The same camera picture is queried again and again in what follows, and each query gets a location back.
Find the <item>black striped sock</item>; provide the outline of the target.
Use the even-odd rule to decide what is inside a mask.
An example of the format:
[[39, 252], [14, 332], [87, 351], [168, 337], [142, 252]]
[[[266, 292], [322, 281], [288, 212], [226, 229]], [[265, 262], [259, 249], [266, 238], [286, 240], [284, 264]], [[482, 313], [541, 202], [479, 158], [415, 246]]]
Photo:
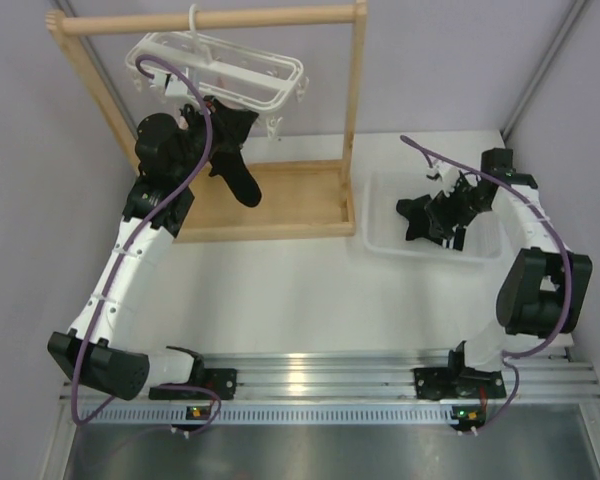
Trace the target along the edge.
[[210, 160], [211, 172], [209, 176], [220, 176], [239, 203], [254, 208], [261, 202], [262, 192], [245, 164], [242, 148], [240, 150], [225, 150], [218, 146], [216, 153]]

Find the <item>white plastic clip hanger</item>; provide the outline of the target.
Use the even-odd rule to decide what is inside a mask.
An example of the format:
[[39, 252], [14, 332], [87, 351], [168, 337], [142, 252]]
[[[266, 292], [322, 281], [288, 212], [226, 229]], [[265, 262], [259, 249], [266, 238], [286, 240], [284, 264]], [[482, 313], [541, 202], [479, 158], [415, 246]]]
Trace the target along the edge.
[[[185, 75], [201, 96], [213, 96], [228, 107], [258, 113], [256, 124], [266, 130], [270, 140], [275, 139], [281, 130], [284, 105], [290, 99], [300, 102], [306, 93], [309, 78], [304, 65], [293, 57], [203, 35], [194, 25], [196, 13], [197, 6], [191, 5], [186, 31], [148, 33], [128, 52], [125, 64], [136, 89], [150, 89], [155, 72], [172, 74], [155, 62], [136, 65], [140, 56], [156, 56]], [[215, 85], [218, 76], [224, 81], [223, 87]]]

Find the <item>pink sock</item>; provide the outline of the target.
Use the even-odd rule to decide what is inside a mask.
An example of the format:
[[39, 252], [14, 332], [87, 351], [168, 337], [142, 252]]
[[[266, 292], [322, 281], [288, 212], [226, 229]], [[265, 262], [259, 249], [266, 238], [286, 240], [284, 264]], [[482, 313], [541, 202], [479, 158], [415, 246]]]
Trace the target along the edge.
[[[218, 76], [216, 78], [215, 85], [217, 87], [223, 87], [224, 86], [224, 81], [222, 80], [222, 78], [220, 76]], [[188, 126], [189, 126], [188, 121], [186, 120], [185, 115], [184, 115], [182, 109], [179, 110], [179, 117], [178, 117], [177, 122], [178, 122], [179, 128], [182, 129], [182, 130], [187, 129]]]

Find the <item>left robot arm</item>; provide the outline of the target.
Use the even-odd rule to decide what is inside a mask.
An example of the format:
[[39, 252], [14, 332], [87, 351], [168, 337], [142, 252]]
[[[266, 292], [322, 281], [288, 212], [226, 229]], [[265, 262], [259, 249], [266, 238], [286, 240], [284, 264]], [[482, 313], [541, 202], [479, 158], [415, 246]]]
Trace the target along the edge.
[[105, 269], [69, 330], [53, 333], [47, 343], [69, 379], [115, 398], [131, 400], [169, 383], [185, 397], [205, 388], [202, 360], [193, 351], [168, 347], [158, 354], [136, 353], [129, 345], [148, 282], [193, 205], [189, 176], [209, 164], [210, 174], [222, 178], [242, 205], [255, 207], [262, 199], [241, 154], [257, 113], [232, 109], [212, 96], [204, 103], [203, 111], [191, 104], [181, 108], [184, 127], [167, 113], [139, 123], [139, 175]]

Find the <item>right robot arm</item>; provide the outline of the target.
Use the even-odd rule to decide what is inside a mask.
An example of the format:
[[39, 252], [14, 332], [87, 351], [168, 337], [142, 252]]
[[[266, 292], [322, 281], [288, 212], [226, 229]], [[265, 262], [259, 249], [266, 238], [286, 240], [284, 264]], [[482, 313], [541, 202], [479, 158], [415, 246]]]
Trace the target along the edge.
[[464, 340], [442, 368], [416, 370], [420, 399], [502, 398], [501, 368], [509, 359], [532, 356], [558, 335], [572, 332], [593, 272], [589, 256], [571, 251], [544, 211], [535, 178], [518, 171], [513, 152], [492, 148], [479, 168], [423, 153], [428, 179], [441, 183], [418, 201], [415, 237], [460, 250], [468, 227], [491, 213], [504, 227], [515, 252], [495, 301], [495, 322], [480, 340]]

